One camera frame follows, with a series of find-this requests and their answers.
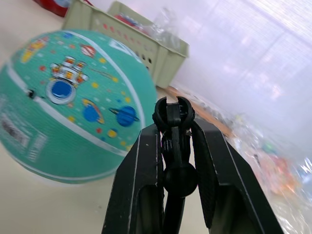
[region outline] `plastic basket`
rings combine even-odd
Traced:
[[[161,45],[148,35],[116,19],[114,15],[123,13],[142,24],[150,24],[148,19],[120,2],[114,2],[109,14],[86,4],[83,0],[73,0],[66,15],[63,29],[84,29],[102,32],[132,49],[150,71],[155,85],[167,88],[188,57],[189,45],[180,40],[178,53]]]

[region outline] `teal basketball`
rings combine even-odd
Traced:
[[[127,46],[101,33],[47,33],[0,71],[0,140],[23,167],[84,183],[115,172],[153,123],[152,78]]]

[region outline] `white wall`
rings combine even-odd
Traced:
[[[91,0],[107,10],[112,0]],[[175,9],[190,58],[172,85],[312,152],[312,2],[122,0],[149,19]]]

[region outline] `yellow star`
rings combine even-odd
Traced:
[[[68,117],[68,120],[71,121],[71,122],[75,122],[75,117],[69,116],[69,117]]]
[[[133,145],[128,145],[128,146],[126,146],[127,151],[130,151],[130,150],[131,150],[131,148],[132,148],[132,146],[133,146]]]
[[[110,138],[115,138],[117,137],[117,132],[115,132],[114,130],[109,130],[107,135],[110,137]]]
[[[95,88],[95,89],[97,89],[97,88],[98,88],[98,83],[93,82],[93,83],[92,83],[92,87]]]
[[[118,78],[117,78],[117,77],[113,77],[112,80],[113,80],[113,82],[115,82],[115,83],[118,82]]]
[[[99,59],[99,62],[101,62],[101,63],[106,63],[106,59],[105,59],[105,58],[100,58],[100,59]]]

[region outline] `plastic bag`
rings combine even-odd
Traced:
[[[162,8],[152,25],[144,25],[142,29],[162,45],[180,51],[178,37],[178,20],[174,11]]]
[[[217,119],[222,124],[226,126],[232,125],[232,117],[226,111],[218,108],[212,102],[204,100],[202,97],[198,97],[197,95],[191,94],[190,92],[186,90],[183,90],[183,89],[177,89],[177,90],[180,90],[188,100],[202,107],[204,111],[212,115],[215,119]]]
[[[140,22],[134,20],[133,18],[131,18],[131,17],[129,17],[123,13],[115,15],[115,17],[117,19],[119,19],[120,21],[126,23],[127,25],[134,27],[135,29],[141,31],[142,33],[149,35],[148,32],[144,30],[143,25]]]
[[[235,118],[232,131],[229,143],[253,169],[284,233],[311,234],[310,159],[298,160],[299,149],[250,124],[244,116]]]
[[[55,3],[61,7],[68,8],[71,0],[54,0]]]

